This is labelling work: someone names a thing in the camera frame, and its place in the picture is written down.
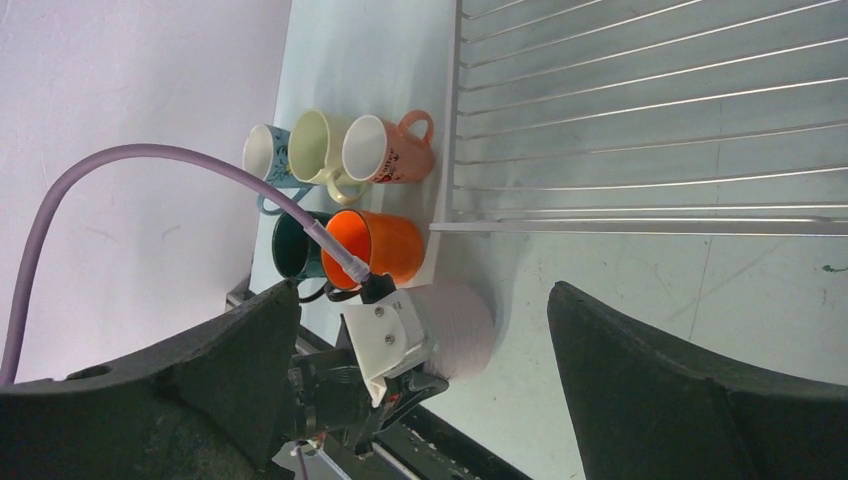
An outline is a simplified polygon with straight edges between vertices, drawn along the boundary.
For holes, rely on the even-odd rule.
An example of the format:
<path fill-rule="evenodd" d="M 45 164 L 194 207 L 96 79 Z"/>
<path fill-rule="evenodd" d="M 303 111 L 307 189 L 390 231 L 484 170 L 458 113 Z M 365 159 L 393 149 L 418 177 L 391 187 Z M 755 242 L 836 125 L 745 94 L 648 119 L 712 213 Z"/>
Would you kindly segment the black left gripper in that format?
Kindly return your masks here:
<path fill-rule="evenodd" d="M 293 356 L 300 318 L 296 287 L 282 281 L 137 352 L 3 387 L 2 477 L 289 479 L 274 462 L 289 440 L 337 432 L 364 455 L 449 387 L 418 366 L 373 405 L 350 350 Z"/>

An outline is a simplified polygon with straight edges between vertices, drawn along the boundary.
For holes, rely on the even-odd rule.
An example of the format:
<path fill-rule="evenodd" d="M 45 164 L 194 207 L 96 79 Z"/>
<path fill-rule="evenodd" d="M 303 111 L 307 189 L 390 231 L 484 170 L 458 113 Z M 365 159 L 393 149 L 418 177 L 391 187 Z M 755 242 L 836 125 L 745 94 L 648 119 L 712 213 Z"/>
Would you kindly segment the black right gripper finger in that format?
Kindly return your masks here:
<path fill-rule="evenodd" d="M 566 282 L 547 317 L 589 479 L 843 479 L 847 389 L 753 366 Z"/>

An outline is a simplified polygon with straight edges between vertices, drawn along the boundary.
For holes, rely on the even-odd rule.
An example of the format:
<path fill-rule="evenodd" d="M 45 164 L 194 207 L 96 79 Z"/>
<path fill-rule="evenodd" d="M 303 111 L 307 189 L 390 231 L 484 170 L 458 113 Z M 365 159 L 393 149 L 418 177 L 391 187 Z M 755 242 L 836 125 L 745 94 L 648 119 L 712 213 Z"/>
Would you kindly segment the dark teal mug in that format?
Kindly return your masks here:
<path fill-rule="evenodd" d="M 333 290 L 330 281 L 326 279 L 321 251 L 321 247 L 291 214 L 280 216 L 271 243 L 272 258 L 279 275 L 296 285 L 308 279 L 324 279 L 319 290 L 299 299 L 301 303 L 313 302 Z"/>

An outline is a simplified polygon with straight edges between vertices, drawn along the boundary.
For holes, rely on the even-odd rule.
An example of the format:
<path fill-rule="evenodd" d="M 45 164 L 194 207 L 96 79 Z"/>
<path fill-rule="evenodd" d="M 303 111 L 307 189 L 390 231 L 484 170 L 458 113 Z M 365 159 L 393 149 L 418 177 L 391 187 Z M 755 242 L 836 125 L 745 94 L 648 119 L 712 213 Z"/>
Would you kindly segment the mauve grey mug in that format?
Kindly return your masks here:
<path fill-rule="evenodd" d="M 466 284 L 437 283 L 408 293 L 435 346 L 423 371 L 448 381 L 479 376 L 489 364 L 496 327 L 486 302 Z"/>

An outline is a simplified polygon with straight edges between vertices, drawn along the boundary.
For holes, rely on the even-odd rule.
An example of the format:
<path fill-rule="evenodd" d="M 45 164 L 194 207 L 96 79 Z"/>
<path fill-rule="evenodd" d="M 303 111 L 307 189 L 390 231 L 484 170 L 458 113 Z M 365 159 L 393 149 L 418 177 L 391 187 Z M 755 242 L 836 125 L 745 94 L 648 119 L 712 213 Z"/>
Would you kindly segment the orange mug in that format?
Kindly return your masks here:
<path fill-rule="evenodd" d="M 401 216 L 342 210 L 332 216 L 326 230 L 372 273 L 388 274 L 396 285 L 410 282 L 425 257 L 418 228 Z"/>

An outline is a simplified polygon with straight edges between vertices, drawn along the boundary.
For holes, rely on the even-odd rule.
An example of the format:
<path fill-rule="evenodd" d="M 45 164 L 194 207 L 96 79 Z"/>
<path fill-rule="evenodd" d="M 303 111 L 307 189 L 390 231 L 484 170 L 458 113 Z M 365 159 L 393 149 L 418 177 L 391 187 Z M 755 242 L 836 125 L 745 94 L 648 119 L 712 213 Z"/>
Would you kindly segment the light blue mug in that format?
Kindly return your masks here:
<path fill-rule="evenodd" d="M 292 197 L 299 203 L 312 188 L 300 182 L 292 173 L 289 156 L 290 132 L 273 125 L 257 125 L 245 141 L 242 167 L 251 175 L 276 189 L 296 189 Z"/>

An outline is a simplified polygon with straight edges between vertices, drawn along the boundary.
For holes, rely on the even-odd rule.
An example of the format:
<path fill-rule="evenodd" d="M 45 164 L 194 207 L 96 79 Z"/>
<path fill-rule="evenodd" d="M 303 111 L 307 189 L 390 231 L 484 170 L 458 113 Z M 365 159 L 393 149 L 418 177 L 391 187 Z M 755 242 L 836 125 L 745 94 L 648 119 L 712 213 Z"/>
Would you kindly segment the light green mug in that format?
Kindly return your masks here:
<path fill-rule="evenodd" d="M 342 206 L 355 203 L 368 187 L 352 179 L 343 166 L 343 141 L 353 121 L 318 109 L 306 110 L 292 128 L 288 142 L 294 177 L 302 183 L 325 185 L 330 197 Z"/>

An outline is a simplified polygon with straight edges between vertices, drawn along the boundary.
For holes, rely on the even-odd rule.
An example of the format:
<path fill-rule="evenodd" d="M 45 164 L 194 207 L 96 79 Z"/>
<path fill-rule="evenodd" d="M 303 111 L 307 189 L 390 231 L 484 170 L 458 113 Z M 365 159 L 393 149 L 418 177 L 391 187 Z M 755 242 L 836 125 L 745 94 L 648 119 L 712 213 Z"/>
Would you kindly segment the small salmon pink mug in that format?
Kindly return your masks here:
<path fill-rule="evenodd" d="M 353 180 L 372 184 L 422 181 L 435 165 L 434 133 L 433 119 L 424 110 L 409 111 L 398 124 L 360 116 L 343 140 L 343 168 Z"/>

